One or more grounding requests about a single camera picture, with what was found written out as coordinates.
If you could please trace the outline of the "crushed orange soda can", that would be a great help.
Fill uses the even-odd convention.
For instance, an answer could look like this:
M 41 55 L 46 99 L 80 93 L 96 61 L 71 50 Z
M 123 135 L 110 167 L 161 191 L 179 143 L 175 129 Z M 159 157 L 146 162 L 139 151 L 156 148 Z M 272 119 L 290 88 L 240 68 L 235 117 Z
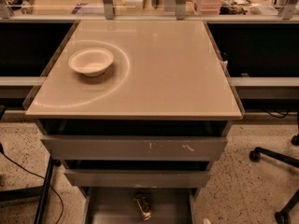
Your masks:
M 141 217 L 144 221 L 149 220 L 152 216 L 152 210 L 150 207 L 150 203 L 148 197 L 142 193 L 137 193 L 134 197 L 134 201 L 136 202 Z

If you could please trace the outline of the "grey bottom drawer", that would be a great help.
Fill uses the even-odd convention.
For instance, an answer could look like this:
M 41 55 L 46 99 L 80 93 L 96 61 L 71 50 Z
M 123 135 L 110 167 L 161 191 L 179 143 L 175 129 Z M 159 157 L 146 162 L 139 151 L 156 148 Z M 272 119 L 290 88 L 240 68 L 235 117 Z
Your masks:
M 134 201 L 137 193 L 148 197 L 152 216 L 144 221 Z M 82 224 L 195 224 L 189 189 L 92 188 L 87 196 Z

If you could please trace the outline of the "grey drawer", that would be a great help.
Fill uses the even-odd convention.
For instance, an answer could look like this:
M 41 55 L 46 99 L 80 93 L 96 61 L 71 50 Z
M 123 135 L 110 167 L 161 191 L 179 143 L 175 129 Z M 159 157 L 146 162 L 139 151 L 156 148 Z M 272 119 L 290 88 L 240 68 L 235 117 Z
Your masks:
M 137 193 L 148 197 L 152 216 L 144 221 L 134 201 Z M 87 196 L 82 224 L 195 224 L 189 189 L 92 188 Z
M 128 171 L 67 169 L 66 178 L 78 187 L 200 188 L 209 171 Z
M 57 160 L 215 161 L 225 137 L 147 137 L 43 135 L 43 145 Z

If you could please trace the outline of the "grey middle drawer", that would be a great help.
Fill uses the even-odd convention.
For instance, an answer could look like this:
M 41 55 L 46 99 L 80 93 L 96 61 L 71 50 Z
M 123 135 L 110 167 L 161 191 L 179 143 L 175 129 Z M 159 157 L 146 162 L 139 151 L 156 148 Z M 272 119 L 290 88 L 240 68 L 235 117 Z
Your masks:
M 78 187 L 200 188 L 209 171 L 128 171 L 67 169 L 66 178 Z

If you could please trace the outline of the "grey top drawer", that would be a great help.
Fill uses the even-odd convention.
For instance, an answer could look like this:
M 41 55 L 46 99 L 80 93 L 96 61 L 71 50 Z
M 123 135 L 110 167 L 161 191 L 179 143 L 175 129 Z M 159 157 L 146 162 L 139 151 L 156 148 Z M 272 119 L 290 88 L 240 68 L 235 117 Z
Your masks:
M 57 160 L 215 161 L 225 137 L 147 137 L 43 135 L 43 145 Z

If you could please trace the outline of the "black metal stand leg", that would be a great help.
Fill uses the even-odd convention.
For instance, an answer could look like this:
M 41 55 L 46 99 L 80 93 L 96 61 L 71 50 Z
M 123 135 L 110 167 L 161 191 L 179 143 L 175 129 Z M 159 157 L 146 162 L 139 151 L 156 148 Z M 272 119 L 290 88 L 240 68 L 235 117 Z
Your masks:
M 46 174 L 44 176 L 44 182 L 43 185 L 41 186 L 41 195 L 36 209 L 34 224 L 42 224 L 43 222 L 45 207 L 46 207 L 48 193 L 50 189 L 50 181 L 52 177 L 53 166 L 54 166 L 54 160 L 52 158 L 49 158 Z

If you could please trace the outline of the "white paper bowl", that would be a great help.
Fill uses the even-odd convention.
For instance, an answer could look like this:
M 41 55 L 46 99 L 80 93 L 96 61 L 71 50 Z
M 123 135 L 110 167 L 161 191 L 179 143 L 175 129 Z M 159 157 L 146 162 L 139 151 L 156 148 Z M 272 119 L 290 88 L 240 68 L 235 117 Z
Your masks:
M 106 72 L 113 64 L 114 55 L 102 48 L 82 49 L 68 60 L 68 66 L 76 73 L 86 77 L 97 77 Z

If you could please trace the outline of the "grey metal post right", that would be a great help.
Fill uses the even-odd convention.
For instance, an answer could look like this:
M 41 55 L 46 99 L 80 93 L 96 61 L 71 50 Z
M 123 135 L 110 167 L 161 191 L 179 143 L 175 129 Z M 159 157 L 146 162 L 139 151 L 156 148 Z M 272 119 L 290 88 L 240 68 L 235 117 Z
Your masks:
M 185 18 L 186 0 L 177 0 L 176 3 L 176 19 L 183 20 Z

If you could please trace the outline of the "grey metal post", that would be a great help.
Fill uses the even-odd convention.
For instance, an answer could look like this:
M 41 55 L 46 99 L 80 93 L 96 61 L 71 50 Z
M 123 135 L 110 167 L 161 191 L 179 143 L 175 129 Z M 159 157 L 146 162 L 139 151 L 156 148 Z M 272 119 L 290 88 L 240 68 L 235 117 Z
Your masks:
M 183 20 L 185 18 L 186 0 L 177 0 L 176 3 L 176 19 Z
M 103 0 L 103 4 L 104 4 L 105 18 L 107 20 L 113 20 L 114 19 L 113 0 Z

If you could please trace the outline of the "grey metal post left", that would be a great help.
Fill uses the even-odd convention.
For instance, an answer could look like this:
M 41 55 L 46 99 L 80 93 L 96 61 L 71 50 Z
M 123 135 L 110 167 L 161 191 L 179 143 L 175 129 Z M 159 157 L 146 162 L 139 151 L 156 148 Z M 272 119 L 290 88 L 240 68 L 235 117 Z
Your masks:
M 103 0 L 103 4 L 104 4 L 105 18 L 107 20 L 113 20 L 114 19 L 113 0 Z

